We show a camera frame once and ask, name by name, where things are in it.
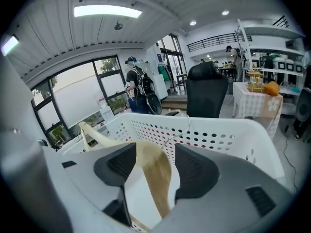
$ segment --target white laundry basket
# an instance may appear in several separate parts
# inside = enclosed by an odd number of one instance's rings
[[[188,118],[125,113],[106,124],[109,138],[119,141],[148,140],[161,146],[188,127]],[[283,183],[284,170],[276,149],[257,122],[247,119],[190,118],[189,131],[170,140],[164,147],[175,164],[175,143],[188,144],[233,155],[256,165]]]
[[[188,118],[125,113],[105,126],[108,137],[112,140],[120,142],[147,140],[163,146],[168,138],[188,128]],[[170,209],[174,207],[175,192],[180,186],[178,170],[174,165],[175,143],[240,157],[253,163],[281,184],[285,180],[276,149],[260,124],[247,119],[190,118],[189,131],[170,140],[163,148],[172,166],[168,194]],[[149,231],[162,220],[143,172],[139,168],[134,168],[128,177],[125,183],[125,195],[131,218],[135,218],[132,220],[134,230]]]

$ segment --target railing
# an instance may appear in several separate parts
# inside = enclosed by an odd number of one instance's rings
[[[285,18],[285,16],[282,16],[279,20],[277,20],[274,24],[272,24],[274,26],[279,26],[279,27],[288,27],[288,21]]]
[[[247,36],[248,41],[252,41],[250,35]],[[238,39],[234,33],[221,34],[218,36],[210,37],[201,41],[193,42],[187,45],[189,52],[196,51],[198,49],[204,49],[211,46],[216,46],[225,43],[237,42]],[[239,35],[239,41],[244,41],[243,35]]]

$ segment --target staircase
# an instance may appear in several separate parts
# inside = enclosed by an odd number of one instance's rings
[[[162,101],[162,108],[163,109],[172,109],[172,110],[187,110],[187,98],[170,98],[167,97]]]

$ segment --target black shirt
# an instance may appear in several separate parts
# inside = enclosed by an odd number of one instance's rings
[[[141,68],[135,67],[135,69],[136,69],[136,71],[138,71],[141,75],[143,74],[143,71],[142,71]],[[133,71],[133,70],[128,71],[128,73],[127,73],[127,75],[126,75],[126,81],[127,81],[127,82],[134,81],[135,87],[137,87],[137,86],[138,86],[138,74],[137,74],[135,71]],[[136,98],[137,98],[137,99],[141,99],[141,98],[144,98],[144,97],[145,97],[144,95],[141,95],[141,94],[137,91],[136,88],[134,89],[134,94],[135,94],[135,99],[136,99]]]

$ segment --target window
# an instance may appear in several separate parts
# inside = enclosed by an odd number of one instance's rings
[[[57,84],[53,88],[53,95],[69,128],[99,111],[97,99],[103,93],[92,62],[64,71],[55,77]]]
[[[125,85],[120,73],[103,77],[101,78],[101,81],[103,83],[107,97],[125,91]]]
[[[52,84],[55,84],[57,82],[56,79],[52,80]],[[34,103],[35,105],[40,104],[45,99],[49,98],[51,96],[50,89],[48,82],[45,81],[43,84],[38,85],[36,88],[32,90],[33,96],[34,96]]]
[[[166,57],[167,64],[174,69],[174,79],[176,78],[176,75],[187,73],[178,38],[175,35],[169,34],[162,40],[158,41],[158,43],[161,48],[161,52]]]
[[[48,139],[52,141],[50,142],[51,145],[61,148],[66,142],[71,140],[71,137],[65,129],[64,125],[61,124],[48,132]]]
[[[104,119],[102,117],[102,114],[98,111],[98,112],[88,116],[87,118],[81,120],[81,121],[88,123],[91,127],[95,127],[96,125],[104,122]],[[74,137],[78,136],[81,133],[80,126],[78,125],[79,123],[80,122],[78,122],[76,125],[74,125],[70,128]]]
[[[116,57],[97,60],[94,61],[94,63],[98,74],[120,70],[119,62]]]
[[[174,42],[172,40],[172,37],[170,35],[167,35],[163,38],[164,46],[167,50],[176,51],[176,48],[174,46]]]
[[[38,115],[45,130],[48,130],[60,121],[52,102],[49,102],[47,105],[39,109]]]
[[[35,86],[32,105],[50,144],[59,149],[77,137],[81,121],[91,127],[102,123],[103,104],[107,103],[114,114],[126,109],[128,95],[124,86],[117,56],[70,67]]]
[[[109,100],[110,108],[113,114],[117,114],[127,108],[128,95],[124,93]]]

